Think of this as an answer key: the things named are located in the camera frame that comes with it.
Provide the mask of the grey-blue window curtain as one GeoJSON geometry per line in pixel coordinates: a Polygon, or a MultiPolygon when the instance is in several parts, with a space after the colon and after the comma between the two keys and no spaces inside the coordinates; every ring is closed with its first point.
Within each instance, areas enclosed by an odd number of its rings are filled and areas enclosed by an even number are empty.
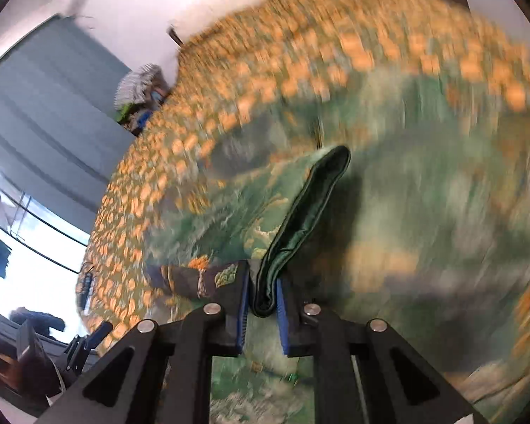
{"type": "Polygon", "coordinates": [[[128,68],[71,19],[54,17],[0,61],[0,173],[90,232],[135,139],[116,121],[128,68]]]}

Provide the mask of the olive orange floral bedspread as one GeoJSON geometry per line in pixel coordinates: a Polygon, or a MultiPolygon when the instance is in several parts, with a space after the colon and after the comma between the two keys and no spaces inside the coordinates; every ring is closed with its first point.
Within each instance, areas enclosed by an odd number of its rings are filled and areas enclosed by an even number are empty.
{"type": "Polygon", "coordinates": [[[92,277],[86,327],[114,325],[115,343],[148,314],[178,320],[178,300],[142,270],[142,236],[166,190],[219,139],[283,99],[327,101],[355,74],[530,84],[530,52],[491,22],[444,0],[263,0],[194,35],[177,82],[118,163],[81,269],[92,277]]]}

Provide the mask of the green patterned silk garment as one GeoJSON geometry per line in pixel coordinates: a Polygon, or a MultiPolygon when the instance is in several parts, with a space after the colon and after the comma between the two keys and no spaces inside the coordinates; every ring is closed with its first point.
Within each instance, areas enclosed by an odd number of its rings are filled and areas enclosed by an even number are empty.
{"type": "Polygon", "coordinates": [[[492,423],[530,422],[530,84],[355,74],[283,99],[173,183],[142,236],[180,310],[252,273],[242,355],[213,423],[309,423],[312,363],[281,351],[275,279],[354,323],[386,320],[492,423]]]}

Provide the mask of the pile of clothes on nightstand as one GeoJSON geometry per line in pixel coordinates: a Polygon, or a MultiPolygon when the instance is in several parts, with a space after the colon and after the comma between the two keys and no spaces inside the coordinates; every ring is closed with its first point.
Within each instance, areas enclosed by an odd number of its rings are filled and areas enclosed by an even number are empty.
{"type": "Polygon", "coordinates": [[[147,63],[129,72],[114,94],[116,121],[134,136],[139,136],[153,113],[164,103],[169,90],[157,64],[147,63]]]}

